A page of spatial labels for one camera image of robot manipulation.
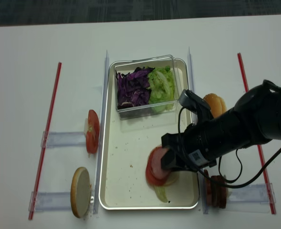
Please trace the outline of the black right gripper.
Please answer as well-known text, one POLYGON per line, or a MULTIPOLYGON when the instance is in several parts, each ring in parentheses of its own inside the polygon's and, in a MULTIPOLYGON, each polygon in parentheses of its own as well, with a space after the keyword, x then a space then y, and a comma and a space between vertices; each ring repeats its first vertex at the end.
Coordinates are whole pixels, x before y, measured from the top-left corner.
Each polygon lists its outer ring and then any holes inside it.
POLYGON ((215 149, 217 129, 210 123, 189 125, 184 132, 166 133, 162 148, 168 149, 161 158, 161 168, 170 171, 193 171, 217 165, 215 149))

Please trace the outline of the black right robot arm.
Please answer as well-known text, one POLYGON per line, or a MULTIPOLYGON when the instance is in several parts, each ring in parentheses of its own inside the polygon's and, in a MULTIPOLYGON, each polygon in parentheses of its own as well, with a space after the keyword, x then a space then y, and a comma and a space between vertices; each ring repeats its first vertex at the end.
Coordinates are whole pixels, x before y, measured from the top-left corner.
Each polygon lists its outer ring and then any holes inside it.
POLYGON ((245 93, 235 106, 217 118, 207 102, 183 90, 180 105, 197 115, 197 124, 162 136, 167 153, 161 167, 171 171, 197 171, 213 167, 216 159, 236 149, 281 140, 281 87, 264 80, 245 93))

